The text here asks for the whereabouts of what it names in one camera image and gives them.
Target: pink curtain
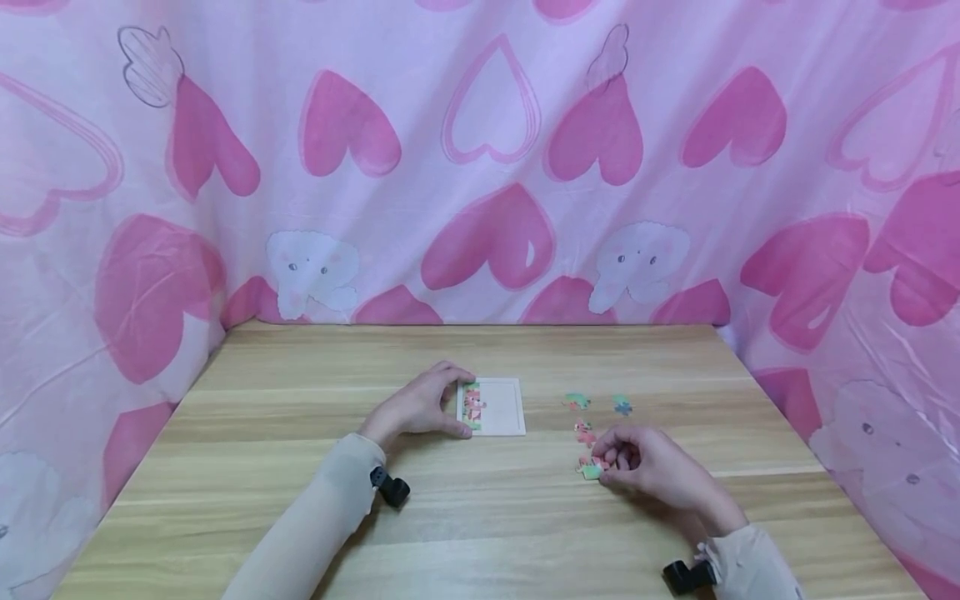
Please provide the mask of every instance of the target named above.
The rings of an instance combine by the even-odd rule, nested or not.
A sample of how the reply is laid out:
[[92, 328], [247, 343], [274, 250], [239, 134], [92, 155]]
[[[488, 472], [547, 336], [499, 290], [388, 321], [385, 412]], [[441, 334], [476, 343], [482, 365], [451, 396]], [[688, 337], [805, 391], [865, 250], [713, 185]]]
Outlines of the pink curtain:
[[270, 322], [712, 323], [960, 597], [960, 4], [0, 0], [0, 600]]

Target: left hand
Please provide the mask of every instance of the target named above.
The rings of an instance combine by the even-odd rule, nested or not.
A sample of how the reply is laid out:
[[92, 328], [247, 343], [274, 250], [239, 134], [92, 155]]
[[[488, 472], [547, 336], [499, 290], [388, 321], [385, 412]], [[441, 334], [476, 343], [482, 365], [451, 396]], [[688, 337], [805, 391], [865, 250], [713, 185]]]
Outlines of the left hand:
[[473, 431], [444, 412], [444, 406], [456, 394], [456, 384], [470, 383], [471, 373], [449, 361], [437, 363], [384, 400], [357, 431], [386, 450], [401, 433], [443, 431], [467, 439]]

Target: forearm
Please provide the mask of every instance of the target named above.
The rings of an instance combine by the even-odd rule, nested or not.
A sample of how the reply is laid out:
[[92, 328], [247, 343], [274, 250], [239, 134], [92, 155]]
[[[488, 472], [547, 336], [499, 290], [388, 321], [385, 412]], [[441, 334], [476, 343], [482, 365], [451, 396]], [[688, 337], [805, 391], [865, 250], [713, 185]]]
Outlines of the forearm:
[[350, 434], [338, 442], [240, 567], [223, 599], [308, 600], [370, 513], [370, 472], [383, 463], [383, 450], [364, 437]]
[[743, 509], [717, 484], [712, 501], [698, 511], [709, 539], [699, 560], [708, 560], [717, 600], [803, 600], [800, 584], [770, 536], [747, 520]]

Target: wooden table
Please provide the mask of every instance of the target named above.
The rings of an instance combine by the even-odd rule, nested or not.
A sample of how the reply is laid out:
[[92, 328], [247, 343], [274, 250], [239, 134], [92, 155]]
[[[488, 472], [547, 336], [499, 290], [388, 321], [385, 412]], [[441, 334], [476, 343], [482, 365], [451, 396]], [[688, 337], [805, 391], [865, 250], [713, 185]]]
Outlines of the wooden table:
[[[408, 439], [327, 574], [331, 598], [669, 598], [690, 547], [650, 503], [574, 472], [578, 416], [656, 423], [771, 533], [810, 599], [924, 596], [706, 326], [234, 329], [77, 560], [57, 600], [217, 599], [334, 442], [419, 371], [450, 359], [521, 380], [524, 438]], [[567, 392], [594, 401], [562, 406]]]

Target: white elephant print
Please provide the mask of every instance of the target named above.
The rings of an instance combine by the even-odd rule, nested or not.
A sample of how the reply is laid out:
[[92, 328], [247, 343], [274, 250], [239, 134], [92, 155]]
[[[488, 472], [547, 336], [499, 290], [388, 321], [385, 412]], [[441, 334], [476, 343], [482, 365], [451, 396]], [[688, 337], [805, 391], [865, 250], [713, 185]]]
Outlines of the white elephant print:
[[60, 566], [98, 517], [85, 498], [60, 501], [60, 476], [35, 454], [0, 454], [0, 600]]
[[670, 288], [664, 280], [680, 269], [689, 251], [690, 236], [680, 228], [640, 221], [618, 229], [597, 254], [600, 275], [590, 312], [607, 312], [624, 292], [640, 304], [665, 300]]
[[320, 231], [277, 231], [267, 240], [267, 258], [281, 318], [304, 315], [309, 299], [338, 312], [357, 305], [357, 291], [347, 284], [360, 271], [360, 252], [351, 244]]
[[852, 496], [901, 551], [935, 567], [944, 557], [934, 548], [960, 544], [960, 457], [902, 396], [874, 381], [847, 383], [810, 449], [831, 471], [862, 473]]

